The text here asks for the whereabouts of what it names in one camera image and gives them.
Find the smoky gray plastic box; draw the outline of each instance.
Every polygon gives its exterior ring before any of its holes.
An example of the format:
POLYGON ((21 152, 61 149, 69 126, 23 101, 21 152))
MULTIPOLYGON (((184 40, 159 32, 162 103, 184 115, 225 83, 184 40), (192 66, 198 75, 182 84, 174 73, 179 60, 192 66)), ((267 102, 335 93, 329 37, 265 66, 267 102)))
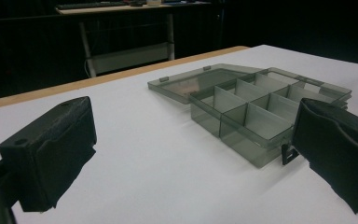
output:
POLYGON ((148 82, 183 104, 191 118, 261 168, 291 144, 302 98, 347 108, 351 90, 278 68, 217 64, 148 82))

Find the desk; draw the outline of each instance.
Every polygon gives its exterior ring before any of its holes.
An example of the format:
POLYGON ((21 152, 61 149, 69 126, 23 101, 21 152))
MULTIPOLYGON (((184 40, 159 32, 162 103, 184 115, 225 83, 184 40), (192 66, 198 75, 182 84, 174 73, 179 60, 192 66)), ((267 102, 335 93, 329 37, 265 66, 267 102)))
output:
POLYGON ((56 104, 84 95, 98 135, 96 154, 57 208, 23 213, 16 203, 18 223, 358 223, 304 158, 286 166, 277 158, 256 169, 194 122, 189 105, 147 88, 147 81, 217 63, 278 67, 348 88, 348 110, 358 116, 358 64, 271 46, 226 49, 0 99, 0 143, 56 104))
MULTIPOLYGON (((98 12, 115 12, 115 11, 145 11, 148 9, 172 7, 169 5, 160 5, 158 7, 149 7, 144 5, 143 7, 98 7, 98 8, 81 8, 81 9, 70 9, 70 10, 56 10, 62 15, 74 15, 82 13, 98 13, 98 12)), ((138 49, 122 50, 120 52, 110 53, 109 55, 100 55, 95 57, 90 53, 89 41, 87 39, 87 31, 84 22, 79 23, 80 33, 83 41, 83 47, 85 50, 87 65, 89 68, 89 76, 97 77, 98 73, 108 72, 122 69, 124 67, 130 67, 137 64, 152 63, 167 59, 173 60, 175 58, 174 53, 174 34, 173 34, 173 16, 172 13, 166 15, 167 24, 167 42, 153 46, 142 47, 138 49)))

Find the table edge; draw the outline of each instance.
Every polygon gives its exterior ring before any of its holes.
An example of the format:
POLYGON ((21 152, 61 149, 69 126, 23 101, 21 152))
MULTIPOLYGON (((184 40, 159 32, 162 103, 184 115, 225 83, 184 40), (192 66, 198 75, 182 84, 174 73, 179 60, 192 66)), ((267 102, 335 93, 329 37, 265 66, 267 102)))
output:
POLYGON ((232 53, 232 52, 243 50, 243 49, 248 49, 248 47, 236 46, 236 47, 227 48, 227 49, 219 49, 219 50, 202 53, 202 54, 198 54, 198 55, 194 55, 194 56, 189 56, 189 57, 185 57, 185 58, 181 58, 181 59, 177 59, 177 60, 167 61, 164 63, 155 63, 155 64, 143 66, 143 67, 138 67, 138 68, 133 68, 133 69, 117 72, 117 73, 112 73, 109 75, 79 80, 79 81, 70 82, 70 83, 66 83, 66 84, 62 84, 62 85, 54 86, 54 87, 48 87, 48 88, 37 90, 37 91, 28 91, 28 92, 21 93, 21 94, 16 94, 16 95, 11 95, 11 96, 0 98, 0 106, 14 105, 17 103, 26 102, 26 101, 30 101, 30 100, 34 100, 34 99, 39 99, 39 98, 47 97, 50 95, 63 93, 66 91, 79 90, 82 88, 102 84, 102 83, 109 82, 109 81, 114 81, 114 80, 121 79, 124 77, 132 77, 132 76, 140 75, 142 73, 158 70, 161 68, 175 66, 175 65, 179 65, 179 64, 183 64, 183 63, 191 63, 191 62, 195 62, 195 61, 199 61, 199 60, 203 60, 203 59, 207 59, 207 58, 212 58, 212 57, 232 53))

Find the white table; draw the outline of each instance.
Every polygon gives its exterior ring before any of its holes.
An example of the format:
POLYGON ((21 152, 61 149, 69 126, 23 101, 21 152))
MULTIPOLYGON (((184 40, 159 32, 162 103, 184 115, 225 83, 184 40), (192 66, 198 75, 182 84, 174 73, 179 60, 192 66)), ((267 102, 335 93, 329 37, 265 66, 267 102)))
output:
POLYGON ((23 213, 16 203, 18 223, 358 223, 303 157, 256 169, 194 122, 189 105, 147 88, 147 81, 217 63, 278 67, 348 88, 348 110, 358 116, 358 64, 270 46, 0 106, 1 143, 56 104, 88 95, 98 136, 96 154, 57 208, 23 213))

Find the plastic organizer box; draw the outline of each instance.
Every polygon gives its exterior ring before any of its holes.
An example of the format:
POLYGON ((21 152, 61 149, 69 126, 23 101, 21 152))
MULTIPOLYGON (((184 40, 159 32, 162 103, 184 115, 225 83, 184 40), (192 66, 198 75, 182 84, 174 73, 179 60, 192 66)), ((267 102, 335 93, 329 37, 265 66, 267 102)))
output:
POLYGON ((261 168, 291 145, 299 102, 310 98, 347 108, 351 91, 278 68, 217 64, 148 82, 183 104, 191 118, 261 168))

